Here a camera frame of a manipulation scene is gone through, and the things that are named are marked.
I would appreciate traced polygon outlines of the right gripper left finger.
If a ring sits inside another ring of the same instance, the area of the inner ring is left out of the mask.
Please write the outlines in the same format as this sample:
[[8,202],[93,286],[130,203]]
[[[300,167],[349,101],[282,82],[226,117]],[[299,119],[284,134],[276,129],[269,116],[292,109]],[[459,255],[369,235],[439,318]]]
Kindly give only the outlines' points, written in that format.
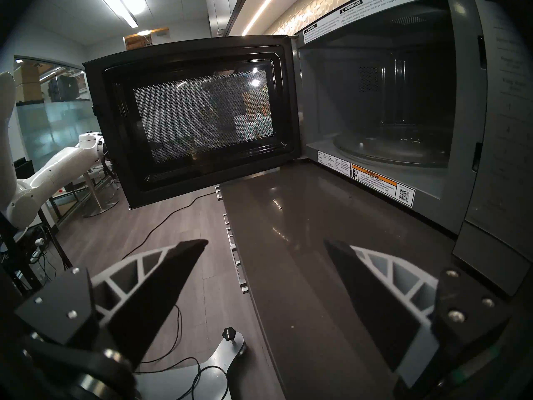
[[24,349],[37,362],[73,368],[111,366],[111,349],[136,368],[208,245],[182,241],[132,255],[90,278],[70,268],[24,301],[15,316],[28,334]]

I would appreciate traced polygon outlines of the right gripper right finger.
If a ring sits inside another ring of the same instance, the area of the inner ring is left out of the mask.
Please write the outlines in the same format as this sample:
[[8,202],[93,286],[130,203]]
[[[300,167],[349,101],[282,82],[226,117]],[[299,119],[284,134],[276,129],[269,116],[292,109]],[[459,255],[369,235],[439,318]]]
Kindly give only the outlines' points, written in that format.
[[[510,309],[458,266],[435,277],[390,254],[328,239],[324,245],[400,387],[460,385],[498,355],[494,345]],[[481,364],[463,371],[471,362]]]

